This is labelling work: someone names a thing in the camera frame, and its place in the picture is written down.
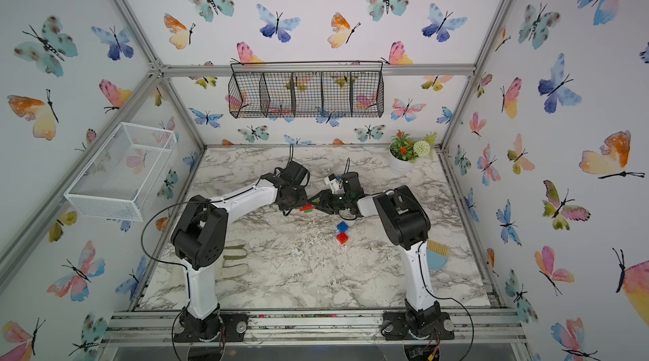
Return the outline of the small red lego brick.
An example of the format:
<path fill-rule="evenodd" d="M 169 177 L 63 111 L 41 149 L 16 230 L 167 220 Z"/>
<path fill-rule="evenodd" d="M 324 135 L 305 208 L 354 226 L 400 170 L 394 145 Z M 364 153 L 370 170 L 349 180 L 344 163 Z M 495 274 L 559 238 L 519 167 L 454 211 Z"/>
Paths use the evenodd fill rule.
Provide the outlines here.
<path fill-rule="evenodd" d="M 348 237 L 348 235 L 347 235 L 346 233 L 339 233 L 339 234 L 336 236 L 336 239 L 338 240 L 338 242 L 339 242 L 340 244 L 346 244 L 346 242 L 348 241 L 349 237 Z"/>

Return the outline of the long red lego brick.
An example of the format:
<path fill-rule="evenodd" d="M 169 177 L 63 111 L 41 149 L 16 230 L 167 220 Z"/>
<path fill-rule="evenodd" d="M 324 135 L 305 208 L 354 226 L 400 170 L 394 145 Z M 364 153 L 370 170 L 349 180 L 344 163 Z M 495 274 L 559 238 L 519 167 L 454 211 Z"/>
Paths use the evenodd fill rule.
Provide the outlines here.
<path fill-rule="evenodd" d="M 300 212 L 312 212 L 313 210 L 315 210 L 315 207 L 313 205 L 307 204 L 304 207 L 301 207 L 299 210 Z"/>

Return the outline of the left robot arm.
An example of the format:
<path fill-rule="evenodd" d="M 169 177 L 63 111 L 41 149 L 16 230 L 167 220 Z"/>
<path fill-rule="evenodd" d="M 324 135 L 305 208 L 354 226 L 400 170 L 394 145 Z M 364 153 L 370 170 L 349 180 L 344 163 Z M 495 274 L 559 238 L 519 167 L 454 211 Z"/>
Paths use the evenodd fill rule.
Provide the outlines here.
<path fill-rule="evenodd" d="M 214 342 L 226 338 L 226 322 L 216 295 L 216 263 L 226 247 L 229 226 L 241 217 L 272 204 L 288 215 L 307 204 L 310 173 L 290 161 L 285 168 L 260 176 L 230 194 L 192 197 L 172 233 L 175 254 L 184 268 L 187 305 L 173 323 L 176 342 Z"/>

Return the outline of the blue lego brick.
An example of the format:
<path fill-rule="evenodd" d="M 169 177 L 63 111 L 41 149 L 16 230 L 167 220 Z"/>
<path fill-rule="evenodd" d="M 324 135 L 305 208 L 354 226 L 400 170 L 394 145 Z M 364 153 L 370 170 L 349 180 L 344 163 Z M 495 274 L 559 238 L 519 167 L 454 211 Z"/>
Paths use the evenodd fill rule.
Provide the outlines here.
<path fill-rule="evenodd" d="M 348 231 L 349 226 L 347 225 L 346 222 L 340 222 L 340 223 L 336 226 L 336 228 L 337 228 L 337 230 L 338 230 L 338 232 L 339 232 L 340 234 L 344 234 L 346 231 Z"/>

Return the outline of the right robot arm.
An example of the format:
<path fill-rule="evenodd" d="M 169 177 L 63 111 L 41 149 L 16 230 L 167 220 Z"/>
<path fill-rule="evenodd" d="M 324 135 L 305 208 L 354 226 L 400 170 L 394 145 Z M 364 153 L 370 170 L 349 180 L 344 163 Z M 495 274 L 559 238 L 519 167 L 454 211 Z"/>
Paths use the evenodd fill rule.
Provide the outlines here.
<path fill-rule="evenodd" d="M 405 314 L 403 324 L 387 321 L 390 339 L 415 338 L 452 340 L 455 338 L 451 317 L 440 306 L 429 275 L 428 240 L 431 222 L 411 190 L 402 185 L 392 190 L 366 194 L 356 172 L 341 176 L 342 192 L 322 190 L 308 198 L 309 205 L 330 215 L 344 212 L 356 219 L 378 217 L 385 235 L 397 247 L 405 275 Z"/>

